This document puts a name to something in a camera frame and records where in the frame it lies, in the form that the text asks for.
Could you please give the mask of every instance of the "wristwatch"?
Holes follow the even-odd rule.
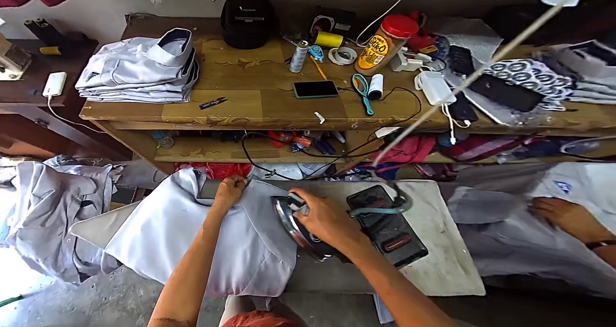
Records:
[[[590,250],[594,250],[598,247],[602,247],[606,245],[616,245],[616,239],[605,240],[605,241],[594,241],[592,243],[587,243],[586,247]]]

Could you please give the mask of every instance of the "hand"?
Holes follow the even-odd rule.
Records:
[[[310,207],[308,216],[298,212],[293,213],[293,216],[322,241],[345,252],[346,247],[363,243],[364,238],[368,239],[360,231],[357,222],[330,198],[316,197],[300,188],[293,188],[290,191],[302,197]]]
[[[212,207],[216,206],[226,214],[242,197],[242,190],[246,187],[246,178],[233,174],[220,182]]]
[[[560,198],[537,197],[533,198],[532,210],[584,244],[616,239],[582,205],[576,205]]]

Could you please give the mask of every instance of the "jar label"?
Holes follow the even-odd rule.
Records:
[[[359,56],[357,65],[364,70],[378,65],[389,52],[389,44],[381,35],[374,35]]]

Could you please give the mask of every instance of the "phone screen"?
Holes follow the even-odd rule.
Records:
[[[338,96],[338,89],[331,80],[295,82],[293,83],[293,89],[295,89],[295,95],[297,98]]]

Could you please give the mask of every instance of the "thread snips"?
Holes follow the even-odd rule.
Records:
[[[212,101],[208,101],[208,102],[205,102],[205,103],[200,104],[200,105],[199,105],[199,108],[200,108],[200,109],[202,109],[202,110],[204,110],[204,109],[206,109],[206,108],[210,108],[210,107],[212,107],[212,106],[219,105],[220,103],[223,103],[223,102],[225,102],[225,101],[227,101],[227,100],[228,100],[228,99],[227,99],[226,97],[224,97],[224,96],[223,96],[223,97],[219,97],[219,98],[215,98],[215,99],[213,99]]]

